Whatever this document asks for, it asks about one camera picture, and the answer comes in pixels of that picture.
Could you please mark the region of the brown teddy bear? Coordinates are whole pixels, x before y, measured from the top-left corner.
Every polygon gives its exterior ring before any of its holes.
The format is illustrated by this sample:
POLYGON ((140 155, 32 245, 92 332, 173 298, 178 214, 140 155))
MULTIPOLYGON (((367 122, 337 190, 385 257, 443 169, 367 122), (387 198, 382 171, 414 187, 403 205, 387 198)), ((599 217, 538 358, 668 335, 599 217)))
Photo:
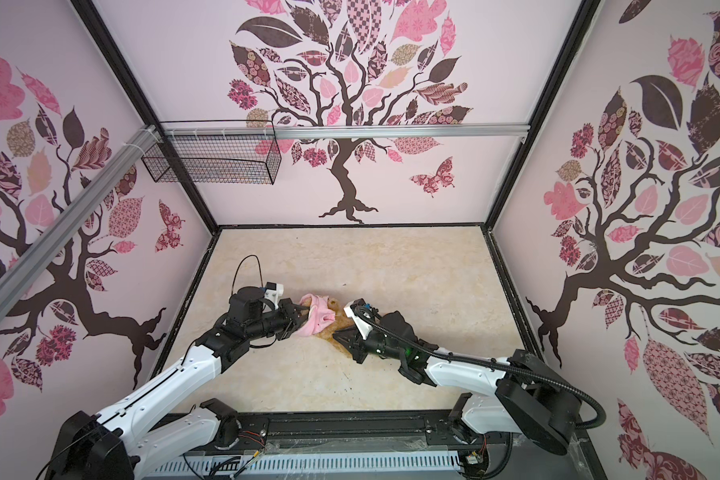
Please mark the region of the brown teddy bear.
POLYGON ((355 323, 350 317, 345 314, 343 307, 336 299, 332 297, 328 298, 328 308, 331 312, 334 313, 334 320, 330 322, 320 332, 316 333, 315 336, 321 340, 328 342, 334 348, 342 350, 342 345, 333 338, 333 334, 339 330, 354 327, 355 323))

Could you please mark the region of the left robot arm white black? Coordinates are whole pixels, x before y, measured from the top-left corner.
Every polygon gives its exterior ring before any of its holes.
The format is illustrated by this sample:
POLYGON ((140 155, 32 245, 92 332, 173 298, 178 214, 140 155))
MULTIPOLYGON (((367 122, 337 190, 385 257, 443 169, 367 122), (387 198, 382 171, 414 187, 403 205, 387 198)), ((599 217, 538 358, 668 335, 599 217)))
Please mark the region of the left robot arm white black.
POLYGON ((166 420, 179 403, 226 372, 254 340, 285 340, 308 320, 309 309, 283 297, 280 284, 244 287, 229 309, 194 340, 183 357, 139 389, 94 415, 79 411, 62 425, 41 479, 142 479, 197 447, 233 447, 241 426, 219 399, 166 420))

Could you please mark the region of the pink knitted bear sweater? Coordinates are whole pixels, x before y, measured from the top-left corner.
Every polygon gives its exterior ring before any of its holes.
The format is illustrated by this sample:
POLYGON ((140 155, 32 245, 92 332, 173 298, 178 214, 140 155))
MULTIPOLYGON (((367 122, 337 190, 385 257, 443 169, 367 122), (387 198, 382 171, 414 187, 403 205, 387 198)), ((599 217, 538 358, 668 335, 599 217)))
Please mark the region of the pink knitted bear sweater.
POLYGON ((331 326, 336 320, 336 313, 330 308, 330 298, 315 294, 305 294, 300 305, 308 308, 307 320, 294 332, 295 336, 314 336, 331 326))

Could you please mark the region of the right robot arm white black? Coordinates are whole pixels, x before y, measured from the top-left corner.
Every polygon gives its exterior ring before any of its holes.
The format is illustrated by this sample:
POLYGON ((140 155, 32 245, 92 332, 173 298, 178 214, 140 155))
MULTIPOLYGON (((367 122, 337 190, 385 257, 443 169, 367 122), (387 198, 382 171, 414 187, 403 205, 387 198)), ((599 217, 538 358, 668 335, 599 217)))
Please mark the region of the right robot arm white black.
POLYGON ((401 313, 380 316, 367 305, 345 308, 351 324, 332 339, 361 364, 370 356, 399 362, 398 373, 416 385, 462 391, 448 424, 468 444, 489 433, 521 434, 555 455, 568 453, 582 401, 524 350, 510 357, 457 354, 419 338, 401 313))

